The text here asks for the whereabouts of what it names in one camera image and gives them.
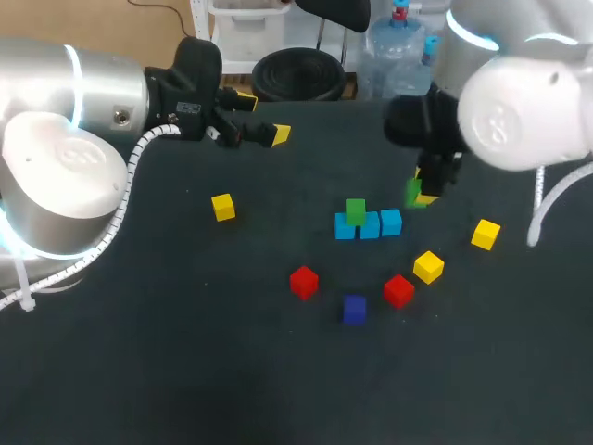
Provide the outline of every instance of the water bottle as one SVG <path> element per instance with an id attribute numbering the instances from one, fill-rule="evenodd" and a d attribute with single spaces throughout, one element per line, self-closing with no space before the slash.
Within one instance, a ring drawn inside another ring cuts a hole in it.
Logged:
<path id="1" fill-rule="evenodd" d="M 418 20 L 408 17 L 409 5 L 410 0 L 393 0 L 391 17 L 378 19 L 365 33 L 357 69 L 357 98 L 384 97 L 387 73 L 420 58 L 425 30 Z"/>
<path id="2" fill-rule="evenodd" d="M 431 67 L 436 59 L 438 43 L 437 36 L 427 37 L 421 59 L 414 63 L 402 63 L 389 71 L 385 81 L 384 97 L 426 95 L 433 81 Z"/>

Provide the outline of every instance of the cyan cube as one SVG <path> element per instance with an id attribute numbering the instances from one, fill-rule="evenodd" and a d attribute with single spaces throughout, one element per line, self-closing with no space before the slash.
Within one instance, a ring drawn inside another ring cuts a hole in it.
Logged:
<path id="1" fill-rule="evenodd" d="M 360 228 L 360 239 L 376 239 L 381 232 L 381 222 L 379 213 L 376 211 L 367 211 L 364 225 Z"/>
<path id="2" fill-rule="evenodd" d="M 399 209 L 381 210 L 381 223 L 383 230 L 381 236 L 401 235 L 401 212 Z"/>
<path id="3" fill-rule="evenodd" d="M 344 298 L 344 324 L 361 326 L 367 318 L 367 299 L 356 295 Z"/>
<path id="4" fill-rule="evenodd" d="M 354 239 L 356 237 L 356 226 L 346 224 L 345 213 L 336 213 L 334 230 L 335 239 Z"/>

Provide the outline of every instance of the blue bottle cap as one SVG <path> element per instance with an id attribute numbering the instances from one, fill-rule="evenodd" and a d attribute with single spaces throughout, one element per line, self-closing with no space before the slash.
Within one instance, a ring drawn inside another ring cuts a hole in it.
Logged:
<path id="1" fill-rule="evenodd" d="M 429 35 L 426 37 L 426 40 L 424 41 L 424 53 L 430 57 L 434 56 L 440 41 L 441 39 L 437 35 Z"/>

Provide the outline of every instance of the cube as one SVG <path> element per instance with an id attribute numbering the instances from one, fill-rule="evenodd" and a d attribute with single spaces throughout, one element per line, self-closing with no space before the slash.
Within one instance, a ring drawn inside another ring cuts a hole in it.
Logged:
<path id="1" fill-rule="evenodd" d="M 414 275 L 430 285 L 443 273 L 445 263 L 430 250 L 414 262 Z"/>
<path id="2" fill-rule="evenodd" d="M 218 195 L 212 197 L 212 206 L 214 207 L 214 214 L 216 221 L 225 221 L 234 218 L 234 204 L 231 195 Z"/>
<path id="3" fill-rule="evenodd" d="M 335 239 L 354 239 L 356 237 L 356 227 L 346 224 L 346 214 L 336 213 L 334 219 Z"/>
<path id="4" fill-rule="evenodd" d="M 366 222 L 367 210 L 364 199 L 346 200 L 346 224 L 362 226 Z"/>
<path id="5" fill-rule="evenodd" d="M 414 290 L 412 283 L 398 275 L 385 284 L 385 299 L 401 309 L 414 298 Z"/>
<path id="6" fill-rule="evenodd" d="M 379 213 L 367 211 L 366 223 L 360 228 L 360 239 L 377 239 L 380 233 Z"/>
<path id="7" fill-rule="evenodd" d="M 344 324 L 361 326 L 367 318 L 367 299 L 355 295 L 344 298 Z"/>
<path id="8" fill-rule="evenodd" d="M 473 232 L 472 244 L 485 250 L 491 250 L 497 240 L 498 232 L 500 232 L 498 224 L 482 220 Z"/>
<path id="9" fill-rule="evenodd" d="M 399 209 L 381 210 L 381 236 L 401 235 L 401 212 Z"/>
<path id="10" fill-rule="evenodd" d="M 309 267 L 302 266 L 290 275 L 290 290 L 307 301 L 319 289 L 319 276 Z"/>
<path id="11" fill-rule="evenodd" d="M 406 209 L 424 209 L 426 204 L 416 202 L 422 190 L 422 180 L 411 178 L 406 182 L 406 196 L 404 196 Z"/>
<path id="12" fill-rule="evenodd" d="M 421 206 L 430 206 L 438 197 L 431 197 L 430 195 L 423 195 L 422 193 L 416 197 L 414 204 Z"/>

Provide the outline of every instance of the wire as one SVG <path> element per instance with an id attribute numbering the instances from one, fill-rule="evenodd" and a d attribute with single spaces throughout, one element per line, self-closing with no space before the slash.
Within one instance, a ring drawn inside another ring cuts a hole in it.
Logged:
<path id="1" fill-rule="evenodd" d="M 169 6 L 169 5 L 161 5 L 161 4 L 158 4 L 158 3 L 155 3 L 154 5 L 147 5 L 147 4 L 144 4 L 144 3 L 135 3 L 132 0 L 126 0 L 126 1 L 130 5 L 139 6 L 139 7 L 164 7 L 165 9 L 170 9 L 175 14 L 177 14 L 177 17 L 179 18 L 179 23 L 182 25 L 182 32 L 183 32 L 183 34 L 185 34 L 186 37 L 192 37 L 185 30 L 185 27 L 183 26 L 183 17 L 182 17 L 182 14 L 179 12 L 179 10 L 177 8 L 175 8 L 173 6 Z"/>
<path id="2" fill-rule="evenodd" d="M 145 151 L 148 144 L 150 144 L 150 142 L 153 139 L 156 139 L 163 134 L 181 134 L 181 131 L 179 127 L 175 125 L 160 125 L 156 128 L 153 128 L 152 130 L 149 130 L 140 138 L 132 152 L 132 155 L 130 156 L 130 160 L 128 161 L 128 184 L 126 186 L 126 191 L 123 194 L 123 198 L 121 199 L 121 203 L 118 207 L 118 210 L 111 217 L 107 233 L 96 246 L 96 248 L 91 249 L 90 253 L 86 255 L 84 258 L 82 258 L 82 260 L 75 262 L 63 271 L 54 273 L 53 275 L 50 275 L 47 278 L 38 281 L 37 283 L 33 283 L 29 287 L 29 291 L 31 293 L 38 292 L 41 289 L 53 286 L 67 278 L 70 278 L 74 274 L 80 272 L 82 269 L 86 268 L 87 266 L 90 266 L 109 247 L 109 245 L 113 241 L 113 238 L 115 238 L 115 235 L 118 233 L 121 227 L 121 222 L 123 221 L 123 218 L 126 214 L 126 209 L 128 209 L 128 200 L 130 199 L 130 191 L 132 190 L 133 177 L 135 175 L 136 167 L 138 165 L 138 159 L 142 156 L 142 153 Z M 0 311 L 3 310 L 6 306 L 14 303 L 15 301 L 19 301 L 22 298 L 22 289 L 10 293 L 3 299 L 0 299 Z"/>
<path id="3" fill-rule="evenodd" d="M 544 198 L 541 206 L 534 213 L 534 217 L 529 224 L 529 231 L 527 232 L 527 245 L 533 247 L 539 241 L 539 235 L 541 234 L 541 224 L 544 222 L 544 218 L 548 214 L 552 205 L 556 200 L 564 193 L 571 185 L 580 181 L 581 179 L 593 174 L 593 162 L 590 162 L 583 167 L 579 167 L 570 174 L 567 174 L 562 180 L 557 183 L 554 188 L 550 190 L 548 195 Z"/>
<path id="4" fill-rule="evenodd" d="M 546 185 L 546 167 L 539 167 L 536 171 L 536 192 L 534 194 L 534 213 L 541 206 L 544 199 L 544 186 Z"/>

